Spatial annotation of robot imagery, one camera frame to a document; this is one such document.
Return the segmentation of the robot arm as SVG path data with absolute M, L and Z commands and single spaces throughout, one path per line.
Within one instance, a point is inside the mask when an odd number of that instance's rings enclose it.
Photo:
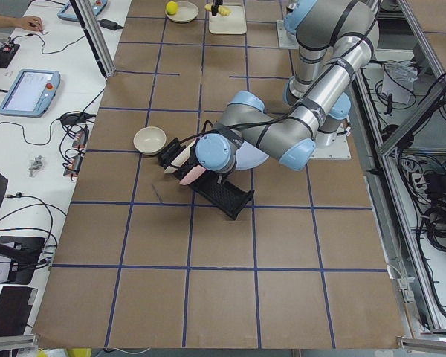
M 207 1 L 210 18 L 220 16 L 212 7 L 230 9 L 231 6 L 243 7 L 245 18 L 249 21 L 276 21 L 283 19 L 287 14 L 302 13 L 306 15 L 317 3 L 316 1 Z
M 299 65 L 285 87 L 291 107 L 280 118 L 264 114 L 263 102 L 238 92 L 213 127 L 195 143 L 198 163 L 226 173 L 244 142 L 299 171 L 316 148 L 315 138 L 354 75 L 378 45 L 380 1 L 298 1 L 284 18 L 299 45 Z

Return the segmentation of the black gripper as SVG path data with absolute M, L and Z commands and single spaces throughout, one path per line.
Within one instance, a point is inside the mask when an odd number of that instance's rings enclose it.
M 211 13 L 213 15 L 219 14 L 219 8 L 222 6 L 222 0 L 213 0 L 211 4 Z

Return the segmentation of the person hand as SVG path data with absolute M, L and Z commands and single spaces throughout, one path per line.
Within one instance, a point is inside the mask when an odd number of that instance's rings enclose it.
M 15 26 L 23 30 L 42 32 L 42 19 L 38 16 L 23 16 L 15 19 Z

